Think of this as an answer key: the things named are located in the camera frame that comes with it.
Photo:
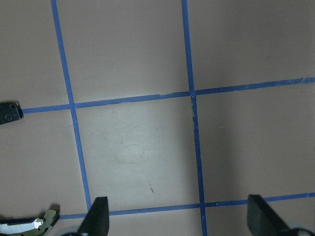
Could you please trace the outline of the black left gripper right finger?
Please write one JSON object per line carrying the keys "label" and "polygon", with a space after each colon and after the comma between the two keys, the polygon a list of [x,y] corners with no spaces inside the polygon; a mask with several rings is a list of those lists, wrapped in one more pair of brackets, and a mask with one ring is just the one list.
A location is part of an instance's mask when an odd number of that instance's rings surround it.
{"label": "black left gripper right finger", "polygon": [[248,195],[247,226],[252,236],[295,235],[260,195]]}

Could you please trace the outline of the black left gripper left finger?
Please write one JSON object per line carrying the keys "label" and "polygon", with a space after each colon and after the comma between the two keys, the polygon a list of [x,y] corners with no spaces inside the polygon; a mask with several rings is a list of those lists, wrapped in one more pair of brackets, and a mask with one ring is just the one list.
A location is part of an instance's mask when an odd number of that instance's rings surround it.
{"label": "black left gripper left finger", "polygon": [[107,236],[109,232],[109,206],[107,197],[97,197],[82,224],[78,236]]}

